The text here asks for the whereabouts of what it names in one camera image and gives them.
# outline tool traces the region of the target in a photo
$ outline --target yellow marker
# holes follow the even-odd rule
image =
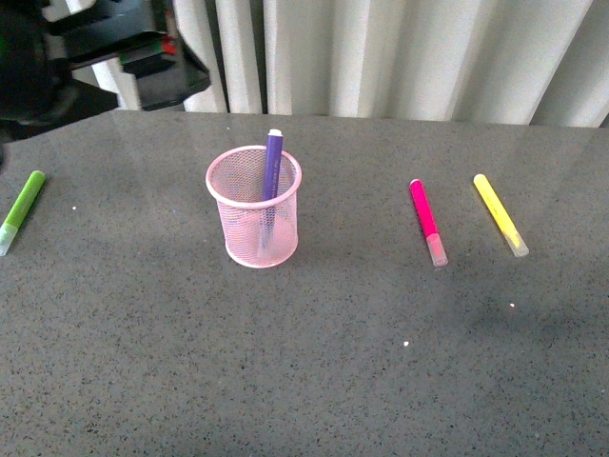
[[[512,252],[517,257],[524,257],[529,253],[529,248],[522,241],[521,235],[516,230],[516,226],[510,219],[509,214],[501,204],[501,200],[493,190],[491,183],[488,182],[486,176],[483,174],[477,174],[474,177],[474,186],[478,189],[482,200],[491,211],[491,214],[495,218],[495,222],[499,226],[499,230],[503,233],[507,244],[510,245]]]

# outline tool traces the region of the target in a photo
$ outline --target red part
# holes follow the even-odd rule
[[[434,214],[431,212],[425,188],[422,186],[420,180],[415,179],[410,183],[410,193],[412,194],[412,200],[415,202],[415,208],[419,213],[419,220],[421,221],[422,232],[425,235],[425,238],[434,233],[438,233]]]
[[[165,54],[175,55],[176,49],[175,45],[173,44],[173,38],[170,36],[164,37],[163,41],[161,42],[161,49]]]

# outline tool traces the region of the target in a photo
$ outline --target green part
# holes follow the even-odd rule
[[[152,55],[162,54],[163,47],[161,46],[161,40],[155,41],[154,43],[145,46],[143,48],[139,48],[137,51],[129,51],[119,54],[119,59],[121,65],[130,64],[136,60],[142,60],[146,57],[150,57]]]
[[[28,215],[31,204],[34,203],[36,195],[40,188],[45,184],[47,177],[42,171],[33,171],[29,176],[28,182],[24,185],[23,190],[17,197],[17,201],[10,209],[5,224],[10,224],[13,227],[20,228],[23,220]]]

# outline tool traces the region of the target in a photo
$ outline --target pen holder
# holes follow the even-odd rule
[[[282,151],[277,197],[263,201],[266,147],[244,146],[214,160],[206,174],[209,192],[218,203],[226,251],[251,268],[274,267],[298,245],[296,191],[301,167]]]

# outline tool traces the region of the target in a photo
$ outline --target white curtain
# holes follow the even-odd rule
[[[609,0],[174,4],[213,83],[187,110],[580,127],[609,113]],[[137,108],[117,63],[98,66]]]

